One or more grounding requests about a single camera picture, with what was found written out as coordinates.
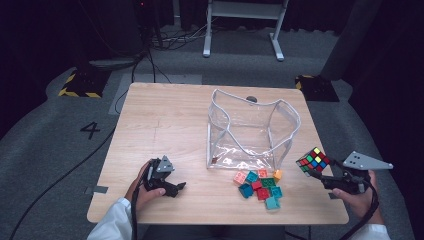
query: metal stand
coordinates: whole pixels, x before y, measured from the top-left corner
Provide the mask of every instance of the metal stand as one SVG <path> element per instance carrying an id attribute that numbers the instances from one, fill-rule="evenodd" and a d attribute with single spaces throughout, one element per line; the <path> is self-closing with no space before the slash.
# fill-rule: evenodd
<path id="1" fill-rule="evenodd" d="M 280 33 L 284 15 L 286 13 L 289 0 L 284 0 L 282 4 L 261 4 L 261 3 L 242 3 L 242 2 L 220 2 L 209 0 L 207 29 L 203 56 L 211 55 L 212 42 L 212 16 L 220 17 L 239 17 L 239 18 L 258 18 L 277 20 L 275 32 L 270 33 L 272 45 L 278 61 L 284 60 L 283 52 L 278 43 L 278 34 Z"/>

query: lab coat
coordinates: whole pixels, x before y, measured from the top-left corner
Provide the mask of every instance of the lab coat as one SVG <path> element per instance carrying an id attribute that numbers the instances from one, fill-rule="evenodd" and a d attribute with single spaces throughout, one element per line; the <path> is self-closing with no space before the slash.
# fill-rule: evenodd
<path id="1" fill-rule="evenodd" d="M 130 240 L 131 234 L 131 203 L 125 198 L 119 198 L 91 231 L 87 240 Z M 390 237 L 386 226 L 365 224 L 350 239 L 390 240 Z"/>

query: clear plastic bag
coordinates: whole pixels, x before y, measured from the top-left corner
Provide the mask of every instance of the clear plastic bag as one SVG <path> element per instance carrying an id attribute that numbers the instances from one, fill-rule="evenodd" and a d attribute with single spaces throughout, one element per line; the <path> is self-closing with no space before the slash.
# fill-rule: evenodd
<path id="1" fill-rule="evenodd" d="M 207 168 L 281 168 L 300 127 L 286 101 L 255 103 L 219 89 L 209 107 Z"/>

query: teal toy block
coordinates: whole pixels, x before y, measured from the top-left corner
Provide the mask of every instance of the teal toy block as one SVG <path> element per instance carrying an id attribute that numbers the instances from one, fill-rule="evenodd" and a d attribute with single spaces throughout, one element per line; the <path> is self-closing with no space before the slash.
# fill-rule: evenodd
<path id="1" fill-rule="evenodd" d="M 280 208 L 280 203 L 278 202 L 278 199 L 275 197 L 269 197 L 265 200 L 266 208 L 268 210 L 271 209 L 278 209 Z"/>
<path id="2" fill-rule="evenodd" d="M 270 188 L 275 186 L 274 178 L 261 178 L 263 188 Z"/>
<path id="3" fill-rule="evenodd" d="M 250 171 L 248 174 L 247 174 L 247 177 L 246 177 L 246 181 L 249 181 L 249 182 L 255 182 L 256 180 L 258 180 L 258 174 L 256 174 L 255 172 L 253 172 L 253 171 Z"/>
<path id="4" fill-rule="evenodd" d="M 281 198 L 283 197 L 283 191 L 281 191 L 280 186 L 274 186 L 270 188 L 271 195 L 275 198 Z"/>
<path id="5" fill-rule="evenodd" d="M 253 195 L 253 188 L 248 183 L 244 183 L 239 187 L 239 191 L 244 198 L 249 198 Z"/>

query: gray floor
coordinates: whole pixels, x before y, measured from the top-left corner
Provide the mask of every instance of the gray floor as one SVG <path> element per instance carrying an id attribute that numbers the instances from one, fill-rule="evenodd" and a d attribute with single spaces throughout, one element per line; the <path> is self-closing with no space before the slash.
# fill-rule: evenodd
<path id="1" fill-rule="evenodd" d="M 178 50 L 153 51 L 153 60 L 165 74 L 200 75 L 204 85 L 295 88 L 295 76 L 318 74 L 337 41 L 330 32 L 282 32 L 279 41 L 286 59 L 278 62 L 267 36 L 270 31 L 216 33 L 210 58 L 202 57 L 200 38 Z M 87 158 L 118 121 L 119 115 L 109 114 L 109 109 L 122 77 L 131 69 L 113 72 L 101 99 L 59 97 L 72 70 L 52 79 L 46 89 L 48 100 L 0 142 L 0 239 L 9 238 L 37 196 Z M 135 73 L 152 74 L 150 62 L 143 60 Z M 338 159 L 353 150 L 380 158 L 366 127 L 347 102 L 351 87 L 342 80 L 333 86 L 340 102 L 308 102 L 325 152 Z M 89 140 L 89 133 L 80 129 L 91 122 L 97 122 L 101 131 Z M 96 185 L 109 144 L 110 139 L 47 191 L 28 212 L 14 239 L 85 239 L 94 224 L 86 218 L 91 198 L 84 191 Z M 414 239 L 396 183 L 388 171 L 377 174 L 381 208 L 391 238 Z M 313 226 L 312 239 L 340 238 L 357 222 L 349 214 L 352 217 L 347 225 Z M 288 226 L 287 230 L 307 237 L 307 226 Z"/>

